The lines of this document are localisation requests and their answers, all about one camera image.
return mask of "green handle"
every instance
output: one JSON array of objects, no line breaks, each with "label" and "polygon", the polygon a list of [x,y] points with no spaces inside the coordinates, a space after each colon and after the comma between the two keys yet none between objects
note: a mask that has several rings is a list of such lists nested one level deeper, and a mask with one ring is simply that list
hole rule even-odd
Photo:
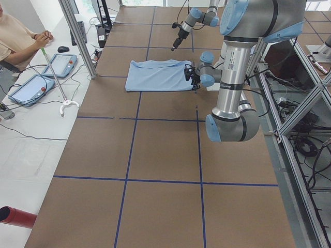
[{"label": "green handle", "polygon": [[45,48],[41,48],[41,50],[42,50],[42,53],[43,53],[44,55],[46,55]]}]

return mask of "person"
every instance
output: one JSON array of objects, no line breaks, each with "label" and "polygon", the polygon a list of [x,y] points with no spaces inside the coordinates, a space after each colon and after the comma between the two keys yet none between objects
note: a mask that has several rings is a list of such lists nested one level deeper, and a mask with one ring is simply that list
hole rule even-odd
[{"label": "person", "polygon": [[0,3],[0,61],[23,71],[40,48],[54,37],[49,31],[31,32],[11,15],[4,14]]}]

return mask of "white table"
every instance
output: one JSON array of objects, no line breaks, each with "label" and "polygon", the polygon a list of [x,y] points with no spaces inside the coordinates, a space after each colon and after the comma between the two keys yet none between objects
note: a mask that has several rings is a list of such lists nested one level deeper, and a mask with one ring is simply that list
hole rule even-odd
[{"label": "white table", "polygon": [[[89,18],[85,20],[77,15],[77,21],[84,21],[87,32],[86,44],[92,54],[98,47],[97,32],[94,26],[90,29]],[[77,71],[84,63],[79,55],[77,46],[71,45],[70,31],[63,18],[52,32],[54,40],[46,46],[49,59],[57,53],[61,45],[70,48],[68,54],[76,54],[78,62],[69,76]],[[31,65],[46,64],[46,59],[41,51],[31,61]],[[24,71],[16,84],[23,84],[36,74],[33,69]],[[73,100],[82,103],[87,91],[90,77],[83,66],[73,77],[81,83]],[[63,85],[63,90],[68,99],[71,99],[78,83],[68,80]],[[59,88],[48,92],[40,102],[60,101],[63,98]],[[13,104],[7,97],[3,100],[6,105]],[[67,139],[77,116],[78,108],[70,105],[64,109],[64,117],[59,114],[61,103],[35,104],[31,107],[14,109],[15,117],[11,120],[2,120],[0,124],[18,130],[25,135],[34,137],[63,138]],[[11,206],[27,212],[37,214],[47,192],[54,171],[57,167],[65,141],[36,140],[25,138],[21,134],[7,130],[0,126],[0,207]],[[0,224],[0,246],[10,248],[24,247],[31,230],[27,228]]]}]

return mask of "light blue joint cap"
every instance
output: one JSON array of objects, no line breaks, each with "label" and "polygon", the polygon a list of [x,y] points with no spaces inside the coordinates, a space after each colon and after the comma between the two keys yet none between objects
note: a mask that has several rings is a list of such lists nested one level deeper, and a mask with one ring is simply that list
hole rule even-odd
[{"label": "light blue joint cap", "polygon": [[214,55],[213,55],[213,53],[208,52],[208,51],[203,52],[200,55],[200,60],[201,60],[201,62],[212,63],[214,61]]},{"label": "light blue joint cap", "polygon": [[214,18],[212,19],[212,21],[210,22],[210,26],[211,26],[211,27],[216,27],[218,21],[219,21],[219,18],[218,18],[218,17],[214,17]]},{"label": "light blue joint cap", "polygon": [[274,42],[280,42],[280,41],[285,41],[285,40],[295,38],[302,33],[302,30],[304,28],[304,23],[305,23],[304,21],[298,22],[292,26],[289,26],[280,31],[277,31],[277,32],[263,38],[263,41],[265,43],[274,43]]},{"label": "light blue joint cap", "polygon": [[222,35],[228,35],[235,29],[243,18],[248,4],[248,0],[233,0],[227,3],[221,19],[220,32]]},{"label": "light blue joint cap", "polygon": [[200,81],[204,87],[210,87],[215,83],[215,78],[208,74],[203,74],[200,76]]},{"label": "light blue joint cap", "polygon": [[206,116],[206,130],[208,138],[213,142],[221,142],[221,136],[219,135],[216,123],[212,115]]},{"label": "light blue joint cap", "polygon": [[199,19],[201,17],[201,14],[202,12],[198,8],[192,8],[190,11],[190,15],[196,19]]}]

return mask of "computer mouse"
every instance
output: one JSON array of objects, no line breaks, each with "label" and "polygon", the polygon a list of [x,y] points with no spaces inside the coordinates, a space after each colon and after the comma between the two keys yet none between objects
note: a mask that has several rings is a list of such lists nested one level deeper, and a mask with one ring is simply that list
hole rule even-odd
[{"label": "computer mouse", "polygon": [[57,51],[59,52],[59,53],[65,53],[65,52],[68,52],[70,49],[69,49],[69,47],[65,47],[65,46],[59,46],[59,48],[57,49]]}]

